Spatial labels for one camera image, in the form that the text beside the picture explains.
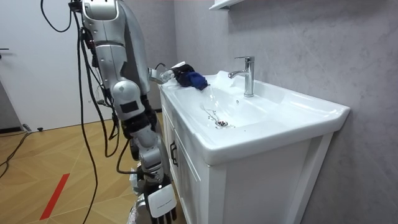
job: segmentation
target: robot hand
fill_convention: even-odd
[[[175,200],[170,177],[165,175],[162,183],[145,186],[144,197],[151,215],[152,224],[171,224],[172,220],[175,221],[177,219],[175,209],[177,201]]]
[[[186,64],[185,62],[180,62],[165,72],[160,72],[156,69],[149,69],[149,79],[158,84],[167,83],[170,79],[176,78],[179,79],[182,74],[185,72],[194,72],[195,70],[191,65]]]

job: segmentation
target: parquet floor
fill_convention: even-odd
[[[110,131],[112,122],[107,121],[106,125]],[[121,135],[118,152],[107,159],[104,156],[101,124],[87,124],[86,132],[99,178],[96,199],[86,224],[125,224],[136,201],[129,176],[116,172],[116,161],[125,138]],[[6,160],[22,137],[23,134],[4,138],[0,135],[0,162]],[[116,141],[111,141],[108,152],[111,152],[115,145]],[[136,165],[137,162],[131,158],[130,153],[125,153],[121,168],[129,170]],[[3,170],[4,166],[0,167],[0,173]],[[40,220],[64,174],[70,175],[50,217]],[[0,223],[83,223],[94,184],[93,168],[80,126],[31,134],[11,160],[6,175],[0,179]],[[185,224],[180,205],[177,212],[176,223]]]

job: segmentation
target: drain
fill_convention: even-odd
[[[216,124],[217,124],[218,126],[225,127],[225,126],[228,125],[228,122],[226,122],[226,121],[217,121]]]

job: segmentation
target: red line on floor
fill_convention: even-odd
[[[54,190],[54,193],[52,194],[46,208],[44,209],[44,212],[42,214],[42,216],[40,217],[40,220],[46,219],[48,217],[50,217],[52,210],[55,207],[55,204],[57,203],[58,198],[61,195],[61,192],[63,190],[63,187],[65,186],[65,184],[67,183],[69,174],[63,174],[61,177],[60,182],[57,185],[57,188]]]

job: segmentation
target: white shelf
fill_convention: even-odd
[[[241,2],[244,0],[216,0],[214,5],[212,5],[209,10],[219,10],[219,9],[226,9],[228,10],[230,6]]]

